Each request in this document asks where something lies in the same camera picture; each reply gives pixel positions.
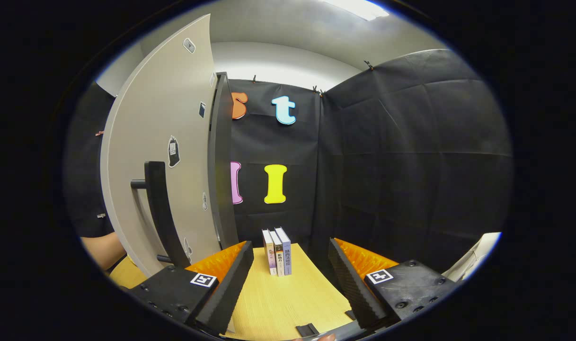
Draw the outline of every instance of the white book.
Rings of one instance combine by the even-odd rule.
[[[282,242],[282,246],[284,247],[284,274],[286,276],[291,275],[292,246],[290,244],[290,238],[288,238],[288,235],[286,235],[286,232],[281,227],[276,228],[275,233],[277,233],[277,237],[279,237],[279,241]]]
[[[269,261],[269,271],[271,275],[277,275],[277,267],[275,267],[275,244],[269,230],[262,230],[262,237],[265,242],[266,257]]]
[[[277,237],[275,231],[270,231],[271,239],[273,239],[273,244],[275,245],[275,267],[277,267],[277,275],[285,276],[284,274],[284,245]]]

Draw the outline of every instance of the white door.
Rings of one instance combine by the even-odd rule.
[[[145,162],[166,163],[170,209],[191,262],[220,251],[212,210],[203,206],[217,82],[209,29],[210,15],[205,15],[145,57],[119,91],[103,134],[100,177],[106,209],[128,255],[148,277],[168,264],[156,258],[167,254],[147,192],[130,187],[131,180],[145,179]]]

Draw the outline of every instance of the white wall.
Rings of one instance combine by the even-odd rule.
[[[142,52],[141,43],[135,43],[100,73],[96,80],[97,84],[116,97],[128,76],[143,59],[145,55]]]
[[[229,79],[288,84],[327,91],[361,72],[359,69],[300,48],[266,43],[212,43],[217,72]]]

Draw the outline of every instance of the pink letter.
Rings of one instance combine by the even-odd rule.
[[[233,194],[233,204],[240,204],[244,199],[239,195],[238,171],[242,168],[239,162],[231,162],[231,193]]]

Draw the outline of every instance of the ceiling light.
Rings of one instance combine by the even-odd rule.
[[[366,0],[320,0],[345,9],[367,21],[389,15],[382,7]]]

